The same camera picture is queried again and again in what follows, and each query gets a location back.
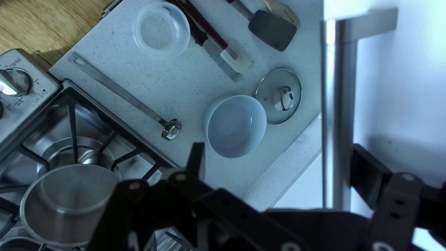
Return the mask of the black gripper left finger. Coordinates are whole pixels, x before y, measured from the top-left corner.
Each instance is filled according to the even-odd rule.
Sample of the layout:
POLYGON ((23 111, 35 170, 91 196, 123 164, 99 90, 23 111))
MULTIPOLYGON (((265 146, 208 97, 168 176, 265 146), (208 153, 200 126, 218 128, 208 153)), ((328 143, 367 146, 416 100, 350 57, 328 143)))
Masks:
POLYGON ((203 178, 205 175, 204 157, 205 157, 205 143, 194 142, 190 150, 186 170, 194 176, 203 178))

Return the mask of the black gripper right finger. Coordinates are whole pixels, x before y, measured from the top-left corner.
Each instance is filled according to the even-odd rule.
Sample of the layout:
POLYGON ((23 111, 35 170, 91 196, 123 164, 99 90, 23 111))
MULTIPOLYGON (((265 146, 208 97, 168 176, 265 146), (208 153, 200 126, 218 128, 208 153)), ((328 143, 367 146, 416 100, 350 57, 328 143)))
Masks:
POLYGON ((375 209, 393 172, 363 144, 354 143, 350 158, 350 185, 375 209))

